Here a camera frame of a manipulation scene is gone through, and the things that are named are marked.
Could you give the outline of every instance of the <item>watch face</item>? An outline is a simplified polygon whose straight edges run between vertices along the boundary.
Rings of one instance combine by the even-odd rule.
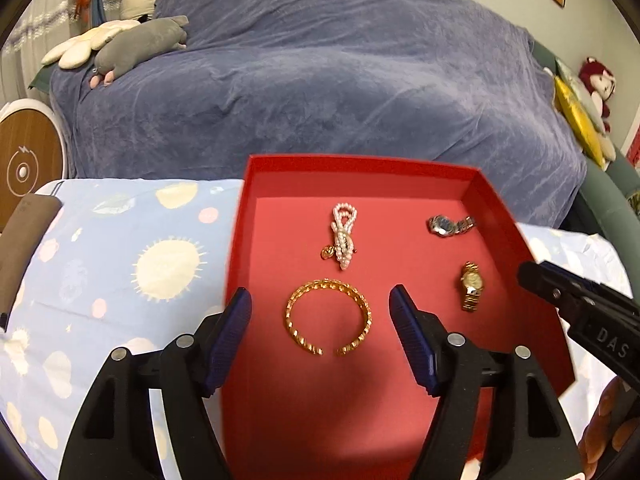
[[[462,277],[462,284],[467,288],[479,290],[482,288],[482,277],[477,272],[467,272]]]
[[[429,227],[433,233],[440,236],[451,236],[456,232],[456,224],[446,216],[434,216],[429,221]]]

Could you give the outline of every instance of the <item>red box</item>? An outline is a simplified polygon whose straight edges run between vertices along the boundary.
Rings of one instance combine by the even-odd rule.
[[[320,251],[333,241],[332,209],[358,209],[357,248],[341,271]],[[476,227],[439,238],[426,221],[471,215]],[[556,392],[574,381],[555,309],[521,289],[518,265],[532,260],[513,219],[478,170],[388,158],[252,156],[231,251],[227,297],[249,290],[254,310],[222,388],[226,456],[238,480],[406,480],[437,404],[415,383],[388,310],[402,283],[418,308],[476,345],[532,349]],[[475,313],[461,309],[460,276],[478,264],[484,291]],[[284,308],[303,283],[331,278],[369,301],[372,327],[334,290],[305,294],[294,307],[300,333],[326,349],[305,352],[284,327]],[[484,447],[490,391],[478,410],[471,455]]]

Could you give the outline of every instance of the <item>silver rivet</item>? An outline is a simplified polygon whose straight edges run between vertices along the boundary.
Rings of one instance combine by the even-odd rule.
[[[449,341],[450,345],[453,346],[462,346],[464,343],[466,343],[466,339],[462,334],[449,334],[447,336],[447,341]]]
[[[193,344],[193,336],[189,334],[181,335],[175,340],[175,343],[180,348],[189,348]]]
[[[126,356],[126,348],[116,348],[113,352],[111,352],[111,359],[113,359],[114,361],[122,361]]]
[[[529,359],[531,357],[531,350],[526,346],[516,346],[516,355],[520,359]]]

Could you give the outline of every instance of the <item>white wall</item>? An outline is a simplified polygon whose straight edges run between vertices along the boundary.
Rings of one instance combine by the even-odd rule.
[[[532,35],[568,65],[579,70],[587,56],[597,57],[618,78],[609,102],[612,138],[621,146],[640,104],[640,44],[611,0],[475,0]]]

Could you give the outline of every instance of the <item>gold bracelet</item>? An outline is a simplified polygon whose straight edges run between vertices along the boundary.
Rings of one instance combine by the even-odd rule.
[[[289,301],[287,302],[287,306],[284,309],[284,325],[287,331],[291,334],[293,340],[300,346],[302,346],[302,348],[304,348],[308,352],[311,352],[312,354],[322,355],[322,349],[307,342],[305,338],[298,333],[298,330],[293,328],[293,322],[291,320],[291,311],[296,301],[299,300],[304,294],[311,292],[312,290],[318,290],[319,288],[330,288],[331,290],[338,290],[339,292],[346,294],[356,302],[356,304],[362,311],[362,316],[364,318],[364,328],[362,329],[360,335],[347,346],[338,348],[335,351],[338,355],[345,355],[351,350],[355,350],[358,345],[364,341],[364,338],[367,336],[371,328],[371,309],[369,308],[369,303],[367,303],[367,300],[365,300],[362,294],[360,294],[354,287],[347,283],[325,278],[323,280],[313,280],[312,282],[308,282],[300,286],[298,290],[296,290],[291,295]]]

